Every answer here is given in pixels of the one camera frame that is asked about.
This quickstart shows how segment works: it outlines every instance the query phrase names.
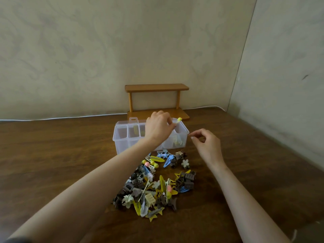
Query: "left arm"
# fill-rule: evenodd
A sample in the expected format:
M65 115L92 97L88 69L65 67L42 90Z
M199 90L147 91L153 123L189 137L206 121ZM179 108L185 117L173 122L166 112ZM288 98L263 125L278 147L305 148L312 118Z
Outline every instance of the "left arm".
M143 139L68 187L10 238L24 237L33 243L79 242L140 162L168 138L174 127L168 113L154 112L147 119Z

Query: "clear plastic container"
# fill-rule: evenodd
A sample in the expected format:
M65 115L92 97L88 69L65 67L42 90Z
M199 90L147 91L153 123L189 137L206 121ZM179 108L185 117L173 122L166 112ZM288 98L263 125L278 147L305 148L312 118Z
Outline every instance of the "clear plastic container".
M112 140L115 142L117 154L133 146L139 139L145 136L145 122L146 120L130 118L129 121L118 121L116 123ZM177 119L173 118L172 122L176 123ZM188 134L188 129L183 122L180 121L168 139L154 151L185 147Z

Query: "dark sleeve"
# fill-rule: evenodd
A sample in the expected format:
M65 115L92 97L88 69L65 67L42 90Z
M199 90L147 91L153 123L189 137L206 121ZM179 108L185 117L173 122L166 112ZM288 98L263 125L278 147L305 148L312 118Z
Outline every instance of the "dark sleeve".
M7 239L3 243L32 243L32 241L26 238L19 237Z

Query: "shelf leg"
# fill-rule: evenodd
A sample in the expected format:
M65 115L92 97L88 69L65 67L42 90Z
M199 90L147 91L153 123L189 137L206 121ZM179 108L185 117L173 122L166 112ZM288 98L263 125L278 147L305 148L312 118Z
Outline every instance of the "shelf leg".
M176 104L176 109L179 109L179 104L180 104L180 92L181 92L181 91L177 91L177 104Z
M129 111L130 111L130 112L133 112L132 93L128 93L128 99L129 99Z

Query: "person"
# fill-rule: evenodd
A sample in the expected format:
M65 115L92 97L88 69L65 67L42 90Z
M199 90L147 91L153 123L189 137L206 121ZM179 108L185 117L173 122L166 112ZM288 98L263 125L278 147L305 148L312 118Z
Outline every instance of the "person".
M169 113L153 112L146 121L143 139L56 196L6 242L79 242L138 164L169 137L175 126ZM205 129L196 130L189 136L220 184L242 241L290 242L226 166L220 140Z

